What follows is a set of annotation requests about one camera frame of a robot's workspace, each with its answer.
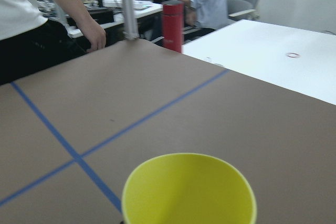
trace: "yellow object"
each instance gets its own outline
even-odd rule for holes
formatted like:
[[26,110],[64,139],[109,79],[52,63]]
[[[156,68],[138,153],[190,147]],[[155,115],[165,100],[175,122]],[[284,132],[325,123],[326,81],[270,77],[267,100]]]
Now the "yellow object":
[[126,224],[254,224],[257,206],[244,176],[203,154],[152,158],[129,176],[122,193]]

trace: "red cylinder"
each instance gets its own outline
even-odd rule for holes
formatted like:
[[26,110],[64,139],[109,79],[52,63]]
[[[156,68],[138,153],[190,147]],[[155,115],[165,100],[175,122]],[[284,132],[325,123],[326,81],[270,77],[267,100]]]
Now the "red cylinder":
[[163,47],[176,52],[182,52],[184,4],[181,1],[165,1],[162,5]]

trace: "brown tabletop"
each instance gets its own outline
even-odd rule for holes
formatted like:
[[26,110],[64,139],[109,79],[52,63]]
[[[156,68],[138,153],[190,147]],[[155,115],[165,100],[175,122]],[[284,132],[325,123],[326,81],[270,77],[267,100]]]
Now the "brown tabletop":
[[115,223],[167,153],[238,168],[257,223],[336,223],[336,106],[145,40],[0,87],[0,223]]

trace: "person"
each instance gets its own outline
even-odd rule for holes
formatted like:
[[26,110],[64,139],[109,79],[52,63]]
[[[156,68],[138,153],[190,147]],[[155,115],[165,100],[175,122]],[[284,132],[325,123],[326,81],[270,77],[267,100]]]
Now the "person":
[[[106,34],[81,0],[54,0],[90,42],[81,55],[104,48]],[[54,66],[79,55],[66,28],[48,20],[37,0],[0,0],[0,84]]]
[[[203,28],[196,36],[202,36],[228,24],[227,0],[179,1],[183,2],[185,6],[185,25]],[[151,40],[161,36],[161,20],[157,20]]]

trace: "white tabletop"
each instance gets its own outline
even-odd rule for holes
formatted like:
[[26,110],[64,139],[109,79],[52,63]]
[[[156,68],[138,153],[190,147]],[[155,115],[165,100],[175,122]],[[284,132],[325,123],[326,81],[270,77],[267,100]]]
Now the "white tabletop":
[[[162,5],[161,4],[156,4],[156,3],[152,3],[150,7],[143,9],[143,10],[134,10],[135,13],[135,18],[142,18],[145,16],[149,16],[158,12],[162,11]],[[111,23],[105,23],[105,24],[101,24],[100,26],[104,29],[116,26],[116,25],[120,25],[124,23],[124,18],[122,13],[118,13],[115,14],[114,16],[114,22]],[[82,32],[79,29],[76,29],[74,26],[68,27],[68,35],[71,38],[78,38],[83,36]]]
[[183,53],[336,104],[334,35],[241,20],[187,43]]

